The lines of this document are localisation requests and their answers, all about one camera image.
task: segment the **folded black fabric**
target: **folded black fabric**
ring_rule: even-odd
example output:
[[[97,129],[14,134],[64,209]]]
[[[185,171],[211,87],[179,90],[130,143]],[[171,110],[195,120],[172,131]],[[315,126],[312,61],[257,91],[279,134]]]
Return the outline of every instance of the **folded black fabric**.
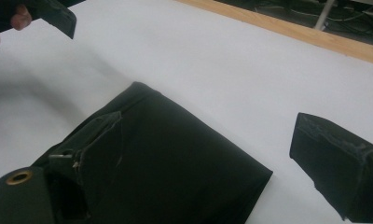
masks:
[[[245,223],[272,174],[141,83],[33,166],[75,181],[97,224]]]
[[[373,145],[337,124],[299,113],[290,157],[340,216],[373,223]]]

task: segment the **metal leg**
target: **metal leg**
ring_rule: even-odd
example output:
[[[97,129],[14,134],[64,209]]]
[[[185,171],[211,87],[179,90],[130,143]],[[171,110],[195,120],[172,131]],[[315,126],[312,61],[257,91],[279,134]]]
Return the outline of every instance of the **metal leg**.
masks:
[[[318,18],[317,23],[314,26],[316,30],[322,30],[324,22],[326,21],[326,17],[328,16],[329,12],[331,11],[332,6],[334,5],[335,0],[327,0],[324,6],[323,11],[321,12],[320,18]]]

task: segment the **table surface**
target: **table surface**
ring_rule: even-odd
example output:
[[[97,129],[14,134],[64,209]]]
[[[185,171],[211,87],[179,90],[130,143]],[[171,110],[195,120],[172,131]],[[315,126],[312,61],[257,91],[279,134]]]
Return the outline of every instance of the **table surface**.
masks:
[[[274,172],[247,223],[344,223],[288,153],[298,112],[373,143],[373,63],[176,1],[71,9],[75,40],[44,21],[1,34],[0,176],[142,81]]]

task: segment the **wooden strip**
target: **wooden strip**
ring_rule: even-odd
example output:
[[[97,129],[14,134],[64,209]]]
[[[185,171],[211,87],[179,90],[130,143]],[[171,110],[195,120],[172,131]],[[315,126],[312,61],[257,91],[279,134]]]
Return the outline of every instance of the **wooden strip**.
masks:
[[[249,10],[233,7],[214,0],[177,0],[193,7],[199,7],[214,13],[244,21],[255,26],[287,35],[315,46],[330,49],[341,54],[373,63],[373,46],[338,35],[331,35],[309,27],[278,20]]]

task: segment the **finger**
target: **finger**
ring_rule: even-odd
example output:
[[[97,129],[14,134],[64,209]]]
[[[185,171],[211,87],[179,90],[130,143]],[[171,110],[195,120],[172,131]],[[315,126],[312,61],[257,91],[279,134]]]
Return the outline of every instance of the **finger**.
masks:
[[[11,18],[11,26],[16,30],[22,30],[32,22],[32,16],[24,5],[16,8],[16,14]]]

